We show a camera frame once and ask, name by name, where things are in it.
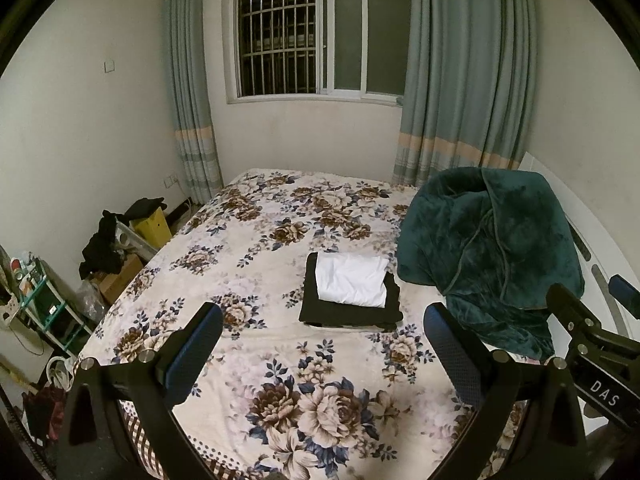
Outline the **white t-shirt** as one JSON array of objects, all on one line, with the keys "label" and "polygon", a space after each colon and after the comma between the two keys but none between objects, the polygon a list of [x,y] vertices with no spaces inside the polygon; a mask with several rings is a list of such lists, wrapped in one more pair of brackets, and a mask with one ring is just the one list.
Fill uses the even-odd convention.
[{"label": "white t-shirt", "polygon": [[320,252],[314,267],[318,298],[349,306],[382,308],[390,260],[349,252]]}]

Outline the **black clothes pile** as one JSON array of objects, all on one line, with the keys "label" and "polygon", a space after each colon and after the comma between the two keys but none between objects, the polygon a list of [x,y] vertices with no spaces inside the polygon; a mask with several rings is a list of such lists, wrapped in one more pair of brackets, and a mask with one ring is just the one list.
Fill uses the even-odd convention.
[{"label": "black clothes pile", "polygon": [[167,205],[163,197],[140,198],[136,200],[123,214],[102,211],[98,230],[82,250],[84,260],[79,265],[79,277],[82,280],[91,278],[96,273],[119,274],[122,270],[125,256],[116,248],[116,224],[129,224],[134,220],[148,218],[157,209],[164,210]]}]

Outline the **white bed headboard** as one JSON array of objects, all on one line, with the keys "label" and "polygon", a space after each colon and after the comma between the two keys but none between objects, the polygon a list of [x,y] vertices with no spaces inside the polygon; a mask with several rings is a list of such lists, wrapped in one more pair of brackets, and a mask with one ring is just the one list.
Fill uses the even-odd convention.
[{"label": "white bed headboard", "polygon": [[586,204],[535,156],[526,152],[520,170],[541,174],[565,212],[585,281],[582,302],[597,315],[605,330],[638,340],[639,321],[608,292],[608,281],[616,274],[639,288],[637,275],[613,237]]}]

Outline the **green storage rack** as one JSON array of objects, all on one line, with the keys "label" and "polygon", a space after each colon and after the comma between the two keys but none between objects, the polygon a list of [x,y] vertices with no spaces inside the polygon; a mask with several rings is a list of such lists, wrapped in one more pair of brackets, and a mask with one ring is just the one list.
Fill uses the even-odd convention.
[{"label": "green storage rack", "polygon": [[58,350],[77,358],[92,334],[90,322],[58,291],[43,261],[11,258],[1,249],[1,324],[19,320]]}]

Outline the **cardboard box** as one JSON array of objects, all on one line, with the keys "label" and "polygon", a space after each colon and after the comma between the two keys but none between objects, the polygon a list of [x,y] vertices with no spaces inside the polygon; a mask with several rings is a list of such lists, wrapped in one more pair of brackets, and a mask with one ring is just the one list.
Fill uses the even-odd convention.
[{"label": "cardboard box", "polygon": [[111,306],[142,269],[143,264],[140,258],[130,254],[122,264],[122,270],[119,273],[102,273],[93,280],[93,283],[98,286],[105,302]]}]

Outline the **dark green plush blanket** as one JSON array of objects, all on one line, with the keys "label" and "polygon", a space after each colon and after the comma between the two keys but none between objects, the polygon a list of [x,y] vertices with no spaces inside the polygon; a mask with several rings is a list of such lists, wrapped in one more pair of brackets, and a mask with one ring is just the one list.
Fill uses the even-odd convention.
[{"label": "dark green plush blanket", "polygon": [[466,330],[534,360],[554,352],[546,295],[585,282],[570,225],[538,172],[461,167],[413,197],[397,242],[397,273],[433,286]]}]

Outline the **yellow box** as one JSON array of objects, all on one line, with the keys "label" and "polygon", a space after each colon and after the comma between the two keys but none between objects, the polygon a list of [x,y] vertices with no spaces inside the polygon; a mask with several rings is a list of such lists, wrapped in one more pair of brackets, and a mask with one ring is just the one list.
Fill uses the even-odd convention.
[{"label": "yellow box", "polygon": [[134,232],[156,249],[165,246],[172,237],[163,209],[160,207],[156,208],[148,218],[134,220],[131,226]]}]

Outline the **floral bed cover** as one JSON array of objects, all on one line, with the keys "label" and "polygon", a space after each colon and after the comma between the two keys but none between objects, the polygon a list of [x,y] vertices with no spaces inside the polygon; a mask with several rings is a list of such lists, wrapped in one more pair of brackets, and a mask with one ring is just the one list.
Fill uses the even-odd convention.
[{"label": "floral bed cover", "polygon": [[126,363],[206,302],[222,334],[175,413],[223,479],[425,479],[469,421],[425,338],[431,287],[402,284],[392,330],[300,322],[312,252],[393,258],[414,188],[253,169],[165,245],[82,353]]}]

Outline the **folded black garment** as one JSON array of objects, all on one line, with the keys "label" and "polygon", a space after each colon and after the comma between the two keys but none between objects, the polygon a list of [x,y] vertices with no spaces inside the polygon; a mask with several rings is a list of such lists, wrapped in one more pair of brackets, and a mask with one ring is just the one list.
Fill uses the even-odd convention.
[{"label": "folded black garment", "polygon": [[307,256],[303,287],[303,302],[299,321],[317,327],[377,327],[392,330],[402,320],[399,307],[399,286],[387,267],[384,285],[386,303],[382,308],[367,308],[336,304],[318,298],[314,267],[320,252]]}]

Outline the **right blue-green curtain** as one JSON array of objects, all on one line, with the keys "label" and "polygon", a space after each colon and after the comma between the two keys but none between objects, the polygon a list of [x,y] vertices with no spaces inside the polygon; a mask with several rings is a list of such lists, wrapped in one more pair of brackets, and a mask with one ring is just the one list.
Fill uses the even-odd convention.
[{"label": "right blue-green curtain", "polygon": [[411,0],[393,180],[515,169],[536,89],[535,0]]}]

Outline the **blue-green curtain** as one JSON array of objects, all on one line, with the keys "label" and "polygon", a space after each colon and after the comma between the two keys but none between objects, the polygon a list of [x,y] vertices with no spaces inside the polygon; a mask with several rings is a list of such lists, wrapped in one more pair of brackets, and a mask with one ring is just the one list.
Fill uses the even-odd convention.
[{"label": "blue-green curtain", "polygon": [[206,81],[203,0],[164,0],[165,66],[178,154],[195,203],[222,183]]},{"label": "blue-green curtain", "polygon": [[515,169],[536,89],[535,0],[411,0],[393,180]]}]

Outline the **left blue-green curtain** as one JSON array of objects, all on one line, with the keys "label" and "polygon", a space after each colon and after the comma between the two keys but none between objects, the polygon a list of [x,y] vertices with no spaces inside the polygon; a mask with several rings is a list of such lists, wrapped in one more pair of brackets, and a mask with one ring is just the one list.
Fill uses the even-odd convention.
[{"label": "left blue-green curtain", "polygon": [[164,0],[165,66],[178,154],[195,203],[222,183],[206,81],[203,0]]}]

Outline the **barred window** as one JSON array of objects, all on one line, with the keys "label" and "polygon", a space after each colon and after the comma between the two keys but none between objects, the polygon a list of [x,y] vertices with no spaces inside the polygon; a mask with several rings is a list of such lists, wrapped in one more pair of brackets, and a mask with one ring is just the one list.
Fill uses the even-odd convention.
[{"label": "barred window", "polygon": [[399,101],[411,0],[224,4],[229,101]]}]

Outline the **wall power outlet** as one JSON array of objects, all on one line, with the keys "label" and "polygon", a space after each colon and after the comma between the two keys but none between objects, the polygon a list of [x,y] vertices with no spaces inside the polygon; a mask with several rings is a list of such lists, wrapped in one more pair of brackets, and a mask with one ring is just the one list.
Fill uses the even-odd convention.
[{"label": "wall power outlet", "polygon": [[164,179],[165,188],[171,188],[173,185],[179,182],[178,177],[175,174],[170,174]]}]

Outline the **white wall switch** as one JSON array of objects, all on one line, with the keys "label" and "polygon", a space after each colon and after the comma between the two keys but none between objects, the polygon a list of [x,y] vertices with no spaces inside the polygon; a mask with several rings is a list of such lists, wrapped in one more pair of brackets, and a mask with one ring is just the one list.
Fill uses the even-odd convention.
[{"label": "white wall switch", "polygon": [[106,60],[103,64],[104,72],[111,73],[115,70],[115,62],[113,60]]}]

